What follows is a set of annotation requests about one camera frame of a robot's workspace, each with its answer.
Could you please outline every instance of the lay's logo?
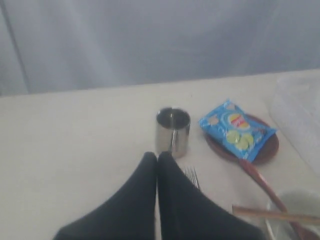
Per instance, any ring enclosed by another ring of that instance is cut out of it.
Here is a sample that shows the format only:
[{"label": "lay's logo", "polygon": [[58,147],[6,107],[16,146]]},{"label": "lay's logo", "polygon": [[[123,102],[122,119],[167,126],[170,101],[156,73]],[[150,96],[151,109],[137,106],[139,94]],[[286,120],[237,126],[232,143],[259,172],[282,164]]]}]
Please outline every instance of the lay's logo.
[{"label": "lay's logo", "polygon": [[246,122],[244,116],[239,113],[230,114],[228,117],[229,123],[236,127],[237,129],[248,129],[250,127],[249,123]]}]

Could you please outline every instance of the gray curtain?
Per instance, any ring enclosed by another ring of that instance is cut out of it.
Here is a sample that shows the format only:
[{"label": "gray curtain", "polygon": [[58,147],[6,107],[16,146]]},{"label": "gray curtain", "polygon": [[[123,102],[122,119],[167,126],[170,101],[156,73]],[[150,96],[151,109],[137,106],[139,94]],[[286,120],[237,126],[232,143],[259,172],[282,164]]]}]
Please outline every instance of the gray curtain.
[{"label": "gray curtain", "polygon": [[319,0],[1,1],[2,94],[320,67]]}]

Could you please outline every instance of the plastic container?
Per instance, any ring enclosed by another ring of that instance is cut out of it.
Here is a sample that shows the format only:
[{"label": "plastic container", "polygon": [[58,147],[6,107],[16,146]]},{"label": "plastic container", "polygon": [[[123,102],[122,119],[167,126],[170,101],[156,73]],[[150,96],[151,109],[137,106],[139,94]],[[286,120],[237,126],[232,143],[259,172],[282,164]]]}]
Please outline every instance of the plastic container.
[{"label": "plastic container", "polygon": [[320,75],[278,79],[270,115],[320,176]]}]

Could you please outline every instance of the cup handle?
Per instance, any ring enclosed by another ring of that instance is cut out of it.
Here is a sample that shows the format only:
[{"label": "cup handle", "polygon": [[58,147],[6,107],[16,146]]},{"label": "cup handle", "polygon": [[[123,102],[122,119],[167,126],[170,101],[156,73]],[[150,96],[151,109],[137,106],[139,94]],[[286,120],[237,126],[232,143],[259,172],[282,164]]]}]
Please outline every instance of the cup handle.
[{"label": "cup handle", "polygon": [[177,142],[178,142],[178,131],[173,130],[172,136],[171,136],[171,144],[169,146],[169,152],[176,152],[177,151]]}]

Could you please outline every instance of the fork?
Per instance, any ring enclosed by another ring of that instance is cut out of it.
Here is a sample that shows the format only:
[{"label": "fork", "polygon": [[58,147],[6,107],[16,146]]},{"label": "fork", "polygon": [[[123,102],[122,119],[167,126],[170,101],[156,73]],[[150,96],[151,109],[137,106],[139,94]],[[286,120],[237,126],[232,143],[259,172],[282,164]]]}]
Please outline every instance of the fork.
[{"label": "fork", "polygon": [[184,167],[183,173],[197,189],[201,190],[195,167]]}]

